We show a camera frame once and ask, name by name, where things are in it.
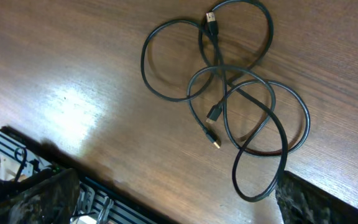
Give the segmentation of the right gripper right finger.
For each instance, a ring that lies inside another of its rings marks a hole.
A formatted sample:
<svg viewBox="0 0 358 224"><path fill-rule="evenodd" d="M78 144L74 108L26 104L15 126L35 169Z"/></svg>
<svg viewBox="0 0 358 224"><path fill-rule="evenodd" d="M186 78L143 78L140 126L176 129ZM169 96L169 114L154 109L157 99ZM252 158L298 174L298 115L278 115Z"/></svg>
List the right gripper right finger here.
<svg viewBox="0 0 358 224"><path fill-rule="evenodd" d="M285 224L358 223L358 208L287 170L275 196Z"/></svg>

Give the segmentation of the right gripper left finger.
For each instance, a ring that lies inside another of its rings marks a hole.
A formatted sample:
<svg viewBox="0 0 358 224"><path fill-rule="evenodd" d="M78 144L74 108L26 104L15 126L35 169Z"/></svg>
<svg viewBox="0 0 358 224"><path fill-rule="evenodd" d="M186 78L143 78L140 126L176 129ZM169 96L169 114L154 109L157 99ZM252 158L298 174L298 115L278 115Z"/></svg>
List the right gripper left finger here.
<svg viewBox="0 0 358 224"><path fill-rule="evenodd" d="M0 180L0 223L70 223L79 194L74 169L45 169L20 182Z"/></svg>

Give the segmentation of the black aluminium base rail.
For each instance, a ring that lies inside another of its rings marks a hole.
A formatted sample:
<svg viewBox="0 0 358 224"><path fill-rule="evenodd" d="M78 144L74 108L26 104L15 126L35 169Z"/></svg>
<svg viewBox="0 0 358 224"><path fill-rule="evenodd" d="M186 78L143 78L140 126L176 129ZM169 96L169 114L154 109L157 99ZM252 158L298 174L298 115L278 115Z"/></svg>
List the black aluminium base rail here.
<svg viewBox="0 0 358 224"><path fill-rule="evenodd" d="M0 223L173 223L170 217L106 185L64 156L0 128Z"/></svg>

